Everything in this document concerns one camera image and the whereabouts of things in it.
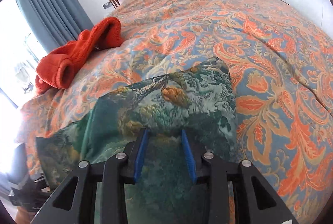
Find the green landscape print jacket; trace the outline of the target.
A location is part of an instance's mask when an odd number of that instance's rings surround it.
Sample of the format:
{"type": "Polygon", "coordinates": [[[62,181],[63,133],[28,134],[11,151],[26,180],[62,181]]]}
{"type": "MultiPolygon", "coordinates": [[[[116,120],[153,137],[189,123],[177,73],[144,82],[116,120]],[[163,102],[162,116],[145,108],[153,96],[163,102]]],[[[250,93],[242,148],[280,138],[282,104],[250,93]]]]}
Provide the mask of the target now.
{"type": "Polygon", "coordinates": [[[100,163],[150,130],[142,174],[126,185],[130,223],[201,223],[205,187],[194,185],[181,145],[186,129],[227,161],[236,158],[236,108],[229,70],[212,57],[182,72],[143,80],[97,100],[81,120],[36,139],[51,188],[81,160],[100,163]]]}

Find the red fleece garment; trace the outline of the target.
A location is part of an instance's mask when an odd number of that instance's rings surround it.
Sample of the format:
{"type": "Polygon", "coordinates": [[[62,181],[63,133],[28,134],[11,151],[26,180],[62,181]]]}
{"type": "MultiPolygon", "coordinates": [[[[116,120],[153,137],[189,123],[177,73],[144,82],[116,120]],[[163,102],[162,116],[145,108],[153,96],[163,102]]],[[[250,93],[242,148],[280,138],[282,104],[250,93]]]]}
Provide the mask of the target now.
{"type": "Polygon", "coordinates": [[[54,49],[40,60],[36,68],[36,93],[69,88],[92,52],[117,48],[123,42],[121,22],[116,17],[107,17],[91,30],[83,30],[77,40],[54,49]]]}

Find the orange floral bed quilt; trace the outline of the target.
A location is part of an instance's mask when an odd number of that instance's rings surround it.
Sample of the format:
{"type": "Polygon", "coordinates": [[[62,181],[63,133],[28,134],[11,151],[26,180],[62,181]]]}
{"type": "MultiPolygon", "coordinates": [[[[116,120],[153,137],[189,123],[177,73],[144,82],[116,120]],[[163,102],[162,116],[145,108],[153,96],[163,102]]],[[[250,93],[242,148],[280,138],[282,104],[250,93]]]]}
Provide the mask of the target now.
{"type": "Polygon", "coordinates": [[[31,176],[45,177],[36,139],[81,120],[100,97],[217,57],[235,96],[233,162],[251,161],[299,223],[316,220],[332,195],[327,34],[278,0],[125,0],[108,17],[121,22],[120,47],[92,52],[69,88],[21,109],[31,176]]]}

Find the grey blue curtain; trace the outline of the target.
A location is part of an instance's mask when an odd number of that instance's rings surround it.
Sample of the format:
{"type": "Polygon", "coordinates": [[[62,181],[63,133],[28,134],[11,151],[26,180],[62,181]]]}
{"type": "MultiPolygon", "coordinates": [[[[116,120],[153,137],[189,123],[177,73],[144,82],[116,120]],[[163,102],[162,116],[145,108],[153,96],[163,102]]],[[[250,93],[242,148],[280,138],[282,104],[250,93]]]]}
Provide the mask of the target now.
{"type": "Polygon", "coordinates": [[[93,23],[78,0],[16,0],[33,34],[50,53],[78,39],[93,23]]]}

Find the small wall socket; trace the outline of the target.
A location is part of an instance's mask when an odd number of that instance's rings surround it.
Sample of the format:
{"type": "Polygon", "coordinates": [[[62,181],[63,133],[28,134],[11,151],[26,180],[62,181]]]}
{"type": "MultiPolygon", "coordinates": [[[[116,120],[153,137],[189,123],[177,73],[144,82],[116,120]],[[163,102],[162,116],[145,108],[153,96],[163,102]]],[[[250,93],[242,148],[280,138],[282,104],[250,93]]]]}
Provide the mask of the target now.
{"type": "Polygon", "coordinates": [[[103,4],[103,8],[104,8],[104,9],[107,9],[107,8],[109,8],[109,7],[111,7],[111,6],[112,6],[112,4],[111,4],[110,1],[108,1],[108,2],[105,3],[105,4],[103,4]]]}

